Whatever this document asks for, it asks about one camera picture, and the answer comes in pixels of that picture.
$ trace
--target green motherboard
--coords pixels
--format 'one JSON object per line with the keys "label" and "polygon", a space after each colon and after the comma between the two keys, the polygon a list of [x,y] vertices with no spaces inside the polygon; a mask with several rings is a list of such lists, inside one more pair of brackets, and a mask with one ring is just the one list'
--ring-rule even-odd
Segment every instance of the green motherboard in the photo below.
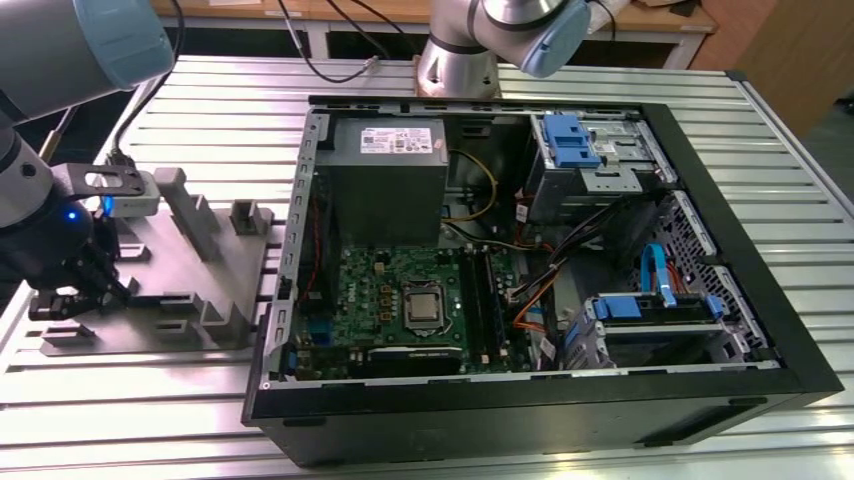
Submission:
{"label": "green motherboard", "polygon": [[[464,359],[459,373],[522,368],[527,358],[514,355],[514,351],[526,350],[523,342],[511,345],[502,340],[500,353],[492,356],[492,361],[469,351],[467,337],[472,331],[465,312],[471,309],[465,308],[465,289],[472,287],[464,284],[460,274],[461,255],[465,254],[453,249],[416,247],[343,249],[336,313],[327,326],[328,343],[303,353],[307,373],[315,372],[311,378],[347,378],[341,363],[352,360],[359,349],[391,346],[459,348]],[[488,255],[496,302],[504,290],[516,284],[512,261],[506,251]],[[502,319],[487,321],[495,321],[499,331],[477,334],[507,339],[510,332],[500,326]]]}
{"label": "green motherboard", "polygon": [[[495,279],[514,285],[511,258],[492,255]],[[431,282],[441,287],[448,320],[439,332],[416,334],[404,326],[404,288]],[[456,251],[445,249],[351,248],[341,253],[339,313],[333,345],[443,343],[465,348],[465,317]]]}

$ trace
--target motherboard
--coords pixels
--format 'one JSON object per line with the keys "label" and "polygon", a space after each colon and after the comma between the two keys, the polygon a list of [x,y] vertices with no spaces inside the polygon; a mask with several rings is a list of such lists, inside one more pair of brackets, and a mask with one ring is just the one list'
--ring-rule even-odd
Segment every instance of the motherboard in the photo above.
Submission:
{"label": "motherboard", "polygon": [[524,341],[504,325],[504,292],[516,284],[510,252],[353,247],[339,269],[335,315],[307,325],[300,364],[311,378],[347,378],[380,355],[396,360],[392,370],[413,355],[452,358],[443,368],[460,374],[526,368]]}

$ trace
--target slotted aluminum surface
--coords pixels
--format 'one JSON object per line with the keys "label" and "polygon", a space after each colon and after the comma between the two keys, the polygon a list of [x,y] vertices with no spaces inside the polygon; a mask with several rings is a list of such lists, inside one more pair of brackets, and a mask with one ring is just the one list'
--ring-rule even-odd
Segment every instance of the slotted aluminum surface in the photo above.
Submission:
{"label": "slotted aluminum surface", "polygon": [[[359,62],[317,64],[343,75]],[[851,218],[814,162],[746,96],[748,88],[710,72],[570,68],[535,80],[503,68],[500,78],[507,98],[670,105],[848,390],[687,448],[303,472],[260,432],[240,425],[248,350],[46,358],[42,326],[20,320],[21,289],[0,321],[0,472],[87,479],[718,479],[762,478],[770,471],[778,478],[842,478],[854,472]],[[307,95],[409,96],[412,88],[408,62],[384,62],[369,77],[336,86],[293,59],[184,57],[127,135],[127,151],[143,169],[184,168],[189,192],[212,206],[253,198],[284,218]],[[268,276],[263,293],[272,287]]]}

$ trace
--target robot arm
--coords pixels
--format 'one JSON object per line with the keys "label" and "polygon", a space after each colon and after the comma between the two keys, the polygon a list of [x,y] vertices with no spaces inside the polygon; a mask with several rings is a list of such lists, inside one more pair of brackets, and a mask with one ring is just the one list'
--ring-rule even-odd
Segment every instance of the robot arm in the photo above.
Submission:
{"label": "robot arm", "polygon": [[[128,295],[112,222],[79,200],[144,188],[127,167],[50,168],[12,127],[131,90],[169,71],[172,51],[148,0],[0,0],[0,25],[0,263],[38,290],[30,317],[60,319]],[[115,186],[89,185],[89,173]]]}
{"label": "robot arm", "polygon": [[423,94],[492,97],[496,55],[528,75],[550,76],[575,53],[588,25],[584,0],[435,1],[417,67]]}

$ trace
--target blue cable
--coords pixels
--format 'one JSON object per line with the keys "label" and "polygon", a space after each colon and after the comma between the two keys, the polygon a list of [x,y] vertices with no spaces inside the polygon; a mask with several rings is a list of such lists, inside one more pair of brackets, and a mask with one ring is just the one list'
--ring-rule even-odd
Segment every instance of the blue cable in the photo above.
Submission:
{"label": "blue cable", "polygon": [[[655,283],[652,286],[652,275],[650,274],[650,263],[655,268]],[[640,256],[640,290],[644,292],[659,291],[664,297],[664,307],[676,306],[676,298],[672,296],[670,287],[670,274],[667,273],[667,255],[664,248],[658,243],[648,243],[643,248]]]}

